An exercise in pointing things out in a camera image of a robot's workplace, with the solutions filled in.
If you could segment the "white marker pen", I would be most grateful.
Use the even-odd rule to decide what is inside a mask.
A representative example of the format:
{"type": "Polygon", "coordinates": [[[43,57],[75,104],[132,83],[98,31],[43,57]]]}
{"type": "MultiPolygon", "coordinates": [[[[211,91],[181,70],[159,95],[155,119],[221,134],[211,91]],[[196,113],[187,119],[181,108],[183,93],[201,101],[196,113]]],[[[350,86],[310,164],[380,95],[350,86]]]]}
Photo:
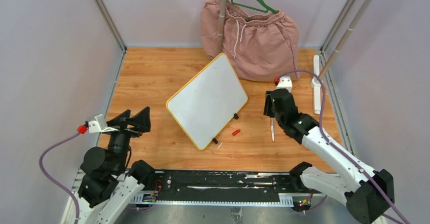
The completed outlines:
{"type": "Polygon", "coordinates": [[[271,139],[272,139],[272,142],[274,142],[275,141],[274,118],[270,118],[270,130],[271,130],[271,139]]]}

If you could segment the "red marker cap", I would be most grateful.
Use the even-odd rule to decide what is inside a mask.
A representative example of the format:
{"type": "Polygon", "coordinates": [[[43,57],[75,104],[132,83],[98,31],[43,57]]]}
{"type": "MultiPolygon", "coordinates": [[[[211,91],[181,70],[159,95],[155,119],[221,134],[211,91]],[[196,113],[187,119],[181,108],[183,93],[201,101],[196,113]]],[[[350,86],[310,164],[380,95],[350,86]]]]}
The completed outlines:
{"type": "Polygon", "coordinates": [[[241,131],[240,129],[237,129],[237,130],[235,130],[235,131],[232,133],[232,135],[233,135],[233,136],[235,136],[235,135],[237,135],[240,131],[241,131]]]}

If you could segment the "yellow framed whiteboard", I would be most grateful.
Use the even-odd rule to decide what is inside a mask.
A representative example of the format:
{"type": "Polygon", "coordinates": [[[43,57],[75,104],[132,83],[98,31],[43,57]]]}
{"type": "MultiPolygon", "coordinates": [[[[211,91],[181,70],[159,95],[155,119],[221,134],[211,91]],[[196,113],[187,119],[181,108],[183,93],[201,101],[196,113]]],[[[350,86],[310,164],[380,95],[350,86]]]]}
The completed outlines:
{"type": "Polygon", "coordinates": [[[175,92],[166,109],[191,142],[204,150],[248,101],[228,56],[217,55],[175,92]]]}

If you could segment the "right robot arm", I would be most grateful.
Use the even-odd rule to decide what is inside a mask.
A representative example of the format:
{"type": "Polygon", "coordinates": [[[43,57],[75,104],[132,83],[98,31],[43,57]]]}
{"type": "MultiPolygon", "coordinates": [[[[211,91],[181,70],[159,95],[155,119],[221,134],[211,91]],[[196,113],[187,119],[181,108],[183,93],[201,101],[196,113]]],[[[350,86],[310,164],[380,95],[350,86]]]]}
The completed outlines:
{"type": "Polygon", "coordinates": [[[395,202],[392,174],[375,170],[328,137],[315,118],[299,112],[288,89],[266,92],[264,115],[274,118],[286,136],[316,153],[338,174],[302,162],[290,171],[295,192],[317,190],[343,204],[360,223],[373,223],[395,202]]]}

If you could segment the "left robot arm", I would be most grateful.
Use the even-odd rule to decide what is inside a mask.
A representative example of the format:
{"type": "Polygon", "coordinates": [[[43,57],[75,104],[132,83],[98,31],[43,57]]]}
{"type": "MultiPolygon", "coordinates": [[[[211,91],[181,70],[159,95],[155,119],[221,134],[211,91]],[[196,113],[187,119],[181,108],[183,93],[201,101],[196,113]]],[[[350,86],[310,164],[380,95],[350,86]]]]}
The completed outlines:
{"type": "Polygon", "coordinates": [[[86,124],[90,133],[109,135],[107,148],[87,150],[84,176],[75,196],[75,223],[114,223],[132,198],[155,185],[156,170],[143,160],[127,170],[130,140],[151,130],[150,107],[131,115],[129,109],[106,121],[102,114],[86,124]]]}

